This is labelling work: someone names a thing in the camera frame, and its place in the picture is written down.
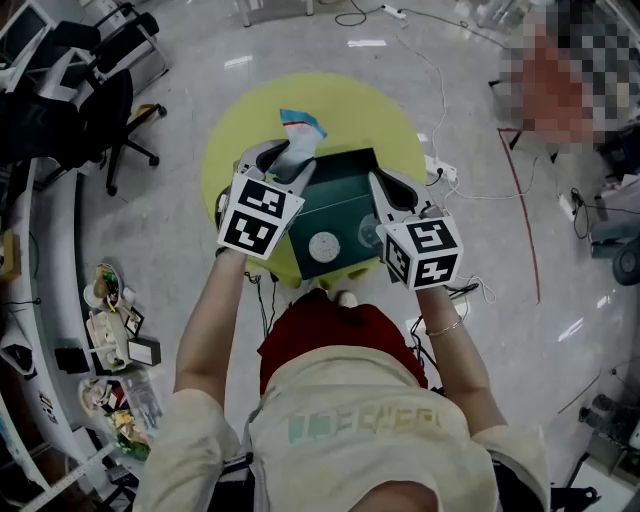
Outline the black office chair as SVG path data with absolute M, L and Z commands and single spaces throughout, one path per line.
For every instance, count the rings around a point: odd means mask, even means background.
M 99 28 L 116 14 L 126 15 L 127 20 L 103 38 Z M 138 55 L 127 69 L 131 70 L 152 54 L 158 55 L 162 66 L 143 85 L 134 86 L 134 95 L 138 96 L 169 71 L 165 54 L 157 42 L 158 32 L 159 26 L 152 14 L 139 13 L 130 2 L 124 2 L 117 3 L 114 9 L 93 25 L 61 21 L 50 34 L 55 47 L 85 50 L 89 53 L 91 60 L 84 65 L 81 80 L 86 81 L 93 89 L 102 83 L 98 74 L 107 77 L 130 54 L 147 45 L 146 51 Z
M 167 109 L 153 104 L 134 120 L 129 117 L 133 106 L 133 82 L 124 69 L 93 92 L 80 106 L 71 102 L 45 98 L 33 92 L 0 95 L 0 166 L 33 158 L 50 158 L 59 167 L 46 178 L 47 184 L 62 173 L 98 162 L 110 153 L 106 189 L 114 196 L 114 176 L 120 152 L 127 146 L 146 156 L 156 167 L 160 158 L 130 139 L 145 121 Z

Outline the white plastic basket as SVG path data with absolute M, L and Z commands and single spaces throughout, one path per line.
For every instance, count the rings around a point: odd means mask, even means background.
M 111 372 L 124 370 L 130 358 L 127 331 L 121 316 L 114 312 L 90 312 L 86 328 L 93 345 L 89 352 L 97 357 L 100 366 Z

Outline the white framed monitor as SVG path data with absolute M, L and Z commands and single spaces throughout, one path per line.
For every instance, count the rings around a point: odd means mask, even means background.
M 41 29 L 55 26 L 36 0 L 11 0 L 7 5 L 9 16 L 0 27 L 0 63 L 12 62 Z

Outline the blue white snack packet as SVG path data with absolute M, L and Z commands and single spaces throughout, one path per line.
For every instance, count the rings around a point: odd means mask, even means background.
M 280 182 L 289 183 L 315 158 L 316 148 L 327 137 L 327 132 L 307 112 L 281 109 L 280 120 L 287 143 L 277 152 L 268 171 Z

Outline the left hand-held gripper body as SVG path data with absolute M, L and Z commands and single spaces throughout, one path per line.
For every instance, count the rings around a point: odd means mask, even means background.
M 256 167 L 234 173 L 215 204 L 219 245 L 261 260 L 271 256 L 305 202 L 302 195 L 278 189 L 273 177 Z

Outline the white curved desk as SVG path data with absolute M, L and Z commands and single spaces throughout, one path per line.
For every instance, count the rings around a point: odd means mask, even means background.
M 40 492 L 20 512 L 37 512 L 84 477 L 117 448 L 103 420 L 90 417 L 79 399 L 80 374 L 59 369 L 58 348 L 78 348 L 91 357 L 81 311 L 75 258 L 77 173 L 70 171 L 42 191 L 36 183 L 46 160 L 31 161 L 25 191 L 16 200 L 10 225 L 20 239 L 21 274 L 7 290 L 10 317 L 32 350 L 36 374 L 18 379 L 21 411 L 34 421 L 44 449 L 77 462 L 58 481 L 47 481 L 26 447 L 0 392 L 0 438 L 27 480 Z

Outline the person's red skirt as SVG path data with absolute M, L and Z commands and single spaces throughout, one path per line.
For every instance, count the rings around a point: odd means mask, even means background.
M 294 358 L 332 346 L 378 350 L 397 360 L 417 380 L 428 380 L 401 331 L 370 304 L 341 306 L 317 288 L 303 295 L 281 315 L 258 349 L 261 357 L 260 392 L 273 374 Z

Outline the clear plastic bin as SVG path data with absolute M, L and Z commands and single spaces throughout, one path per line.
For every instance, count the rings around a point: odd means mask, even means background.
M 84 412 L 115 441 L 106 416 L 116 410 L 129 409 L 151 447 L 162 410 L 144 372 L 85 378 L 80 381 L 77 394 Z

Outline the person's left forearm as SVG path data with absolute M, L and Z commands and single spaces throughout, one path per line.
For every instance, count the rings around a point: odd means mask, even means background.
M 216 256 L 179 344 L 176 392 L 196 389 L 224 404 L 245 266 L 246 255 L 235 250 Z

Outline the chair draped in pink cloth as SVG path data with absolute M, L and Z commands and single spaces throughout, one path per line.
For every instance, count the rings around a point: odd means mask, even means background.
M 595 141 L 590 92 L 544 12 L 529 12 L 511 36 L 500 78 L 509 84 L 512 118 L 523 130 L 557 145 Z

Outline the dark box with white label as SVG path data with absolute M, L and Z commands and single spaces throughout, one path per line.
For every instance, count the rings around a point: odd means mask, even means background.
M 156 340 L 133 338 L 127 341 L 128 356 L 131 361 L 146 366 L 156 366 L 161 362 L 161 346 Z

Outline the green snack bag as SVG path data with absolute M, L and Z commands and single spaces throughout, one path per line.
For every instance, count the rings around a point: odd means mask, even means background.
M 116 304 L 120 299 L 120 279 L 113 266 L 100 263 L 96 266 L 93 285 L 96 297 Z

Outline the dark green tray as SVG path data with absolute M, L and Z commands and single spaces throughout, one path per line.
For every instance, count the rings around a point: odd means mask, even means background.
M 368 173 L 378 167 L 371 148 L 319 157 L 316 170 L 303 191 L 305 203 L 288 235 L 301 277 L 315 278 L 366 262 L 377 256 L 358 242 L 361 219 L 374 214 Z M 308 251 L 309 239 L 328 231 L 339 239 L 339 256 L 331 263 L 314 261 Z

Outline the black square part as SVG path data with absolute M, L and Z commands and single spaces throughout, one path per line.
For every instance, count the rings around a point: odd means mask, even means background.
M 67 374 L 83 374 L 90 371 L 85 352 L 81 348 L 56 348 L 54 356 L 58 369 Z

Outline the white lidded jar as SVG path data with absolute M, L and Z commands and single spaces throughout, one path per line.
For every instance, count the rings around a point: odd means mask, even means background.
M 339 239 L 331 232 L 317 232 L 309 239 L 309 254 L 318 263 L 328 264 L 333 262 L 339 256 L 340 250 Z

